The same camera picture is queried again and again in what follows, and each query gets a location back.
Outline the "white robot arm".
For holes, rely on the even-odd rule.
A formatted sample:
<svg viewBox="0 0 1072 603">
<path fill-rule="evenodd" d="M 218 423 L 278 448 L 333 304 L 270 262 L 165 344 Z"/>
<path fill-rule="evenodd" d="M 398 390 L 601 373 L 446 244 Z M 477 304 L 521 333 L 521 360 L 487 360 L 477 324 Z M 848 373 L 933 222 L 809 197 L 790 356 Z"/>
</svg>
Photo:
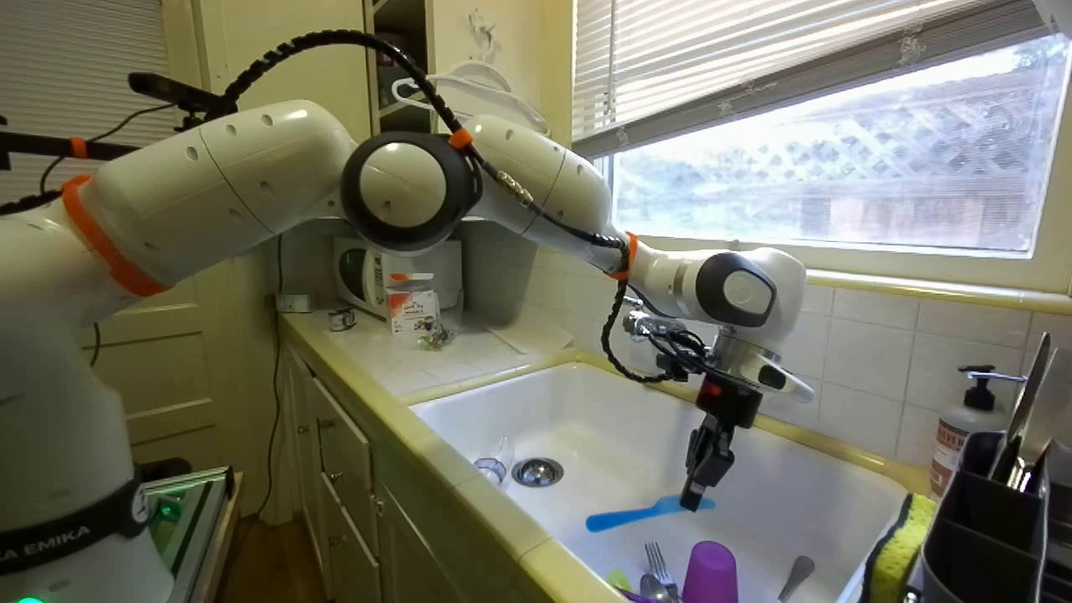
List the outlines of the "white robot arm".
<svg viewBox="0 0 1072 603">
<path fill-rule="evenodd" d="M 598 170 L 539 131 L 470 119 L 446 134 L 356 140 L 310 101 L 267 103 L 127 151 L 74 178 L 0 237 L 0 601 L 167 603 L 176 592 L 142 507 L 119 397 L 79 353 L 79 328 L 283 236 L 324 209 L 388 253 L 420 253 L 464 219 L 570 253 L 663 318 L 723 339 L 686 362 L 704 423 L 682 507 L 723 478 L 729 438 L 778 362 L 805 265 L 778 247 L 656 253 L 610 225 Z"/>
</svg>

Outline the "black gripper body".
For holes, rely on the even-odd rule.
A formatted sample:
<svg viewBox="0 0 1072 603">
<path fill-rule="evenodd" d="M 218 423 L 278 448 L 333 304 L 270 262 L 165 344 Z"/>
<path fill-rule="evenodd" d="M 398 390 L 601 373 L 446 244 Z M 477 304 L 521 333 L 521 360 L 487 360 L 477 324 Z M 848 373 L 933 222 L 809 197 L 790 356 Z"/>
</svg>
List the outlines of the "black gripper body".
<svg viewBox="0 0 1072 603">
<path fill-rule="evenodd" d="M 729 455 L 736 428 L 752 427 L 759 393 L 723 377 L 706 377 L 696 393 L 696 410 L 704 412 L 704 423 L 690 436 L 690 463 L 706 465 Z"/>
</svg>

